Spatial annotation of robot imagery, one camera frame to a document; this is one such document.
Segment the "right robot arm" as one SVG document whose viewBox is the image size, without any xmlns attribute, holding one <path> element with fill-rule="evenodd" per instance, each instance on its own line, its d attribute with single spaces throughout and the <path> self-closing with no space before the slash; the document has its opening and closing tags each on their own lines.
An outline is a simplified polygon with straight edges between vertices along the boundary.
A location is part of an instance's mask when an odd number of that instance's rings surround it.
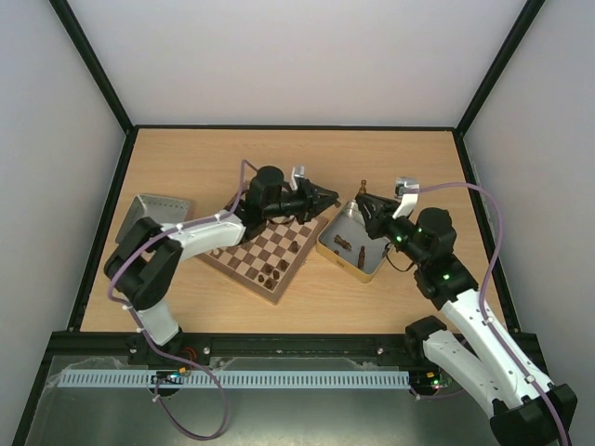
<svg viewBox="0 0 595 446">
<path fill-rule="evenodd" d="M 429 207 L 412 221 L 414 193 L 398 201 L 358 193 L 355 201 L 368 236 L 386 238 L 406 255 L 416 268 L 420 293 L 464 337 L 458 341 L 437 318 L 426 317 L 406 328 L 407 357 L 450 374 L 484 411 L 499 444 L 569 444 L 574 391 L 554 384 L 486 304 L 479 284 L 454 254 L 449 213 Z"/>
</svg>

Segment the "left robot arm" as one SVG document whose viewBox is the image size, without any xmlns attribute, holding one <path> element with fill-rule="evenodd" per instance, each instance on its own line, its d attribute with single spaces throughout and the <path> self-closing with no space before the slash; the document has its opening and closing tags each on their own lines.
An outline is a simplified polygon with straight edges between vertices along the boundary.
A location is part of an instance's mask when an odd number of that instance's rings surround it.
<svg viewBox="0 0 595 446">
<path fill-rule="evenodd" d="M 182 332 L 165 295 L 179 263 L 250 242 L 276 218 L 305 224 L 338 203 L 339 195 L 305 178 L 297 166 L 289 179 L 272 165 L 242 179 L 235 198 L 212 216 L 176 224 L 139 219 L 104 265 L 108 297 L 123 305 L 147 341 L 164 348 Z"/>
</svg>

